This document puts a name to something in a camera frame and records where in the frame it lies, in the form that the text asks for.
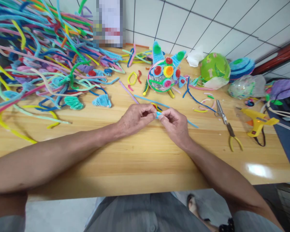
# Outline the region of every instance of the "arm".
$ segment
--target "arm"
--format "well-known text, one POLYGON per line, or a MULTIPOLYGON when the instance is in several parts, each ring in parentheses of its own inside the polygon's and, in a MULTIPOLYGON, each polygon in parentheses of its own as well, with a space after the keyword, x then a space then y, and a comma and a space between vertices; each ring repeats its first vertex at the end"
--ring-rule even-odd
POLYGON ((131 105, 114 124, 39 142, 0 158, 0 194, 44 184, 109 142, 135 134, 153 121, 152 104, 131 105))
POLYGON ((184 115, 169 108, 159 120, 173 142, 190 156, 210 186, 226 200, 232 215, 240 210, 251 211, 282 229, 270 207, 245 177, 191 139, 184 115))

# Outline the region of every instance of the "pipe cleaner craft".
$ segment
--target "pipe cleaner craft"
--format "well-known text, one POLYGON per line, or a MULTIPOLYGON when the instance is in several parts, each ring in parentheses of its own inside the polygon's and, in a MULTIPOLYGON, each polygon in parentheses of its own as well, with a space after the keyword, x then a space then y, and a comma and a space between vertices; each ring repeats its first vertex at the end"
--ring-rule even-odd
POLYGON ((155 41, 152 48, 153 65, 150 67, 143 96, 146 95, 150 86, 157 92, 168 92, 174 98, 171 91, 173 85, 178 83, 180 78, 180 69, 178 65, 182 61, 186 51, 180 51, 172 57, 164 57, 163 51, 158 42, 155 41))

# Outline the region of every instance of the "person's right hand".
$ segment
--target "person's right hand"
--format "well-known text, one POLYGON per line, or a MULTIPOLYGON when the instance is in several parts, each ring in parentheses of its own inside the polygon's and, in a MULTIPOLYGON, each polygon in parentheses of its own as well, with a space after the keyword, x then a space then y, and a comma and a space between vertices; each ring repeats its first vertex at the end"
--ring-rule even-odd
POLYGON ((173 108, 161 112, 159 120, 165 127, 171 140, 184 149, 192 142, 188 133, 187 117, 173 108))

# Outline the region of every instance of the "yellow glue gun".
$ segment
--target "yellow glue gun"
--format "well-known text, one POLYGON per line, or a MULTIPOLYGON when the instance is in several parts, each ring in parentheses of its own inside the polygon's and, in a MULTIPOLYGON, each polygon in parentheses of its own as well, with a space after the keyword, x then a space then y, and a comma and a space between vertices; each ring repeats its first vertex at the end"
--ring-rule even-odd
POLYGON ((279 120, 276 118, 271 118, 267 120, 265 119, 265 117, 267 116, 266 114, 263 114, 263 113, 260 113, 251 109, 242 109, 239 107, 237 107, 237 109, 241 110, 244 114, 252 118, 253 129, 251 132, 247 133, 248 136, 250 137, 257 137, 260 134, 263 128, 263 125, 272 126, 279 122, 279 120))

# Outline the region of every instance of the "hand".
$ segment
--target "hand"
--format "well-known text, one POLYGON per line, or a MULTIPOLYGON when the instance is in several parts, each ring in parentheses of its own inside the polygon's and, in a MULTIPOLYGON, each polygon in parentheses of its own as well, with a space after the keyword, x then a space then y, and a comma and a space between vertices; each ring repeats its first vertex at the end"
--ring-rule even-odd
POLYGON ((156 118, 156 108, 152 104, 133 104, 117 122, 123 136, 133 135, 156 118))
POLYGON ((187 117, 173 108, 168 108, 161 113, 159 120, 167 130, 169 137, 184 150, 192 142, 188 133, 187 117))

